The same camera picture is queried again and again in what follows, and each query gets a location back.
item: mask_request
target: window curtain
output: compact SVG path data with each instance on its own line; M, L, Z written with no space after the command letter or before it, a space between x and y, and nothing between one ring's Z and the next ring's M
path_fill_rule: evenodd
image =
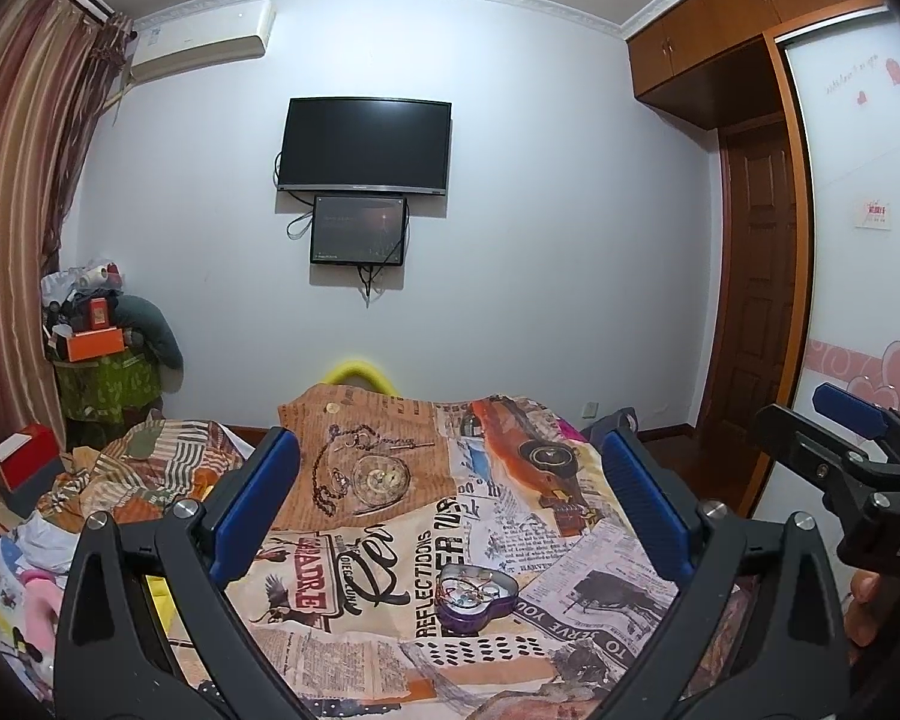
M38 421L63 442L43 356L39 281L48 237L53 249L48 220L66 212L58 186L76 181L80 144L90 137L74 135L70 117L92 103L79 100L100 35L67 0L7 0L0 13L0 441ZM59 169L62 152L72 164Z
M132 21L122 13L103 25L83 65L83 75L67 116L67 128L53 173L50 210L43 239L41 274L59 269L60 231L70 213L80 171L90 148L107 92L127 61Z

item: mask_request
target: small monitor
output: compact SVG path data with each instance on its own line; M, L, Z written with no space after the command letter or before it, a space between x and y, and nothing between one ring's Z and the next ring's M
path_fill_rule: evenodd
M310 262L315 265L403 265L407 199L391 196L314 197Z

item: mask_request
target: air conditioner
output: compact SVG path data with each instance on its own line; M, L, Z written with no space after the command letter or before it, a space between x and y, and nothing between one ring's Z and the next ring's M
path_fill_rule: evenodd
M142 83L207 65L263 56L275 15L270 0L259 0L152 26L140 35L130 61L130 75Z

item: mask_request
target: blue clamp pad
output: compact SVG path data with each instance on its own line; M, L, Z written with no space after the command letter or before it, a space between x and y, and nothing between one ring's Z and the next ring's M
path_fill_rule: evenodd
M217 528L210 578L220 589L250 569L299 471L300 445L284 432Z
M823 416L852 430L864 439L882 439L887 435L883 409L851 395L832 384L821 384L813 393L813 407Z
M693 578L690 532L620 435L607 434L604 476L658 575L683 588Z

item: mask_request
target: door frame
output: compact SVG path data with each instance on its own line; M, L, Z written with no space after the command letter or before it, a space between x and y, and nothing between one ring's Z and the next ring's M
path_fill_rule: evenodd
M783 371L780 375L780 386L776 393L775 402L789 407L793 405L794 395L797 392L797 381L799 381L807 330L810 324L810 300L813 295L813 194L811 189L810 160L803 132L803 123L799 114L799 105L797 105L796 92L790 78L789 67L776 39L815 23L821 23L825 20L883 4L885 4L883 0L847 0L813 13L807 13L764 31L763 39L770 54L770 63L773 64L776 85L780 91L780 100L783 103L783 113L751 119L749 122L742 122L734 127L726 127L719 133L721 186L724 193L724 201L722 201L722 213L724 213L722 228L724 228L724 231L722 231L720 296L717 307L717 322L713 335L713 348L710 353L710 367L707 371L706 386L703 390L703 403L701 404L700 417L697 420L698 426L703 426L712 405L713 377L717 360L720 359L722 332L727 320L725 314L727 313L728 289L730 288L730 268L728 266L732 255L730 247L730 230L732 225L730 223L730 170L727 165L727 143L725 142L725 137L745 132L748 129L763 127L773 122L779 122L781 118L787 125L787 139L790 143L790 158L794 175L794 200L797 206L797 247L796 252L794 252L796 254L797 272L794 275L794 306L790 317L790 333L787 338ZM746 486L744 497L737 511L737 514L740 514L741 517L751 517L754 513L772 470L773 463L770 461L770 457L761 453L757 458L754 473L751 474L751 480Z
M730 205L730 155L727 151L727 136L739 135L751 129L766 127L768 124L779 124L784 121L783 111L758 116L746 122L721 127L717 130L720 140L720 185L722 192L722 243L720 254L720 292L717 299L717 322L713 329L713 347L710 351L710 365L706 372L706 384L703 387L700 416L697 418L697 432L703 428L710 409L713 406L713 386L717 373L717 362L720 360L724 330L727 326L727 303L730 300L730 262L733 256L733 209Z

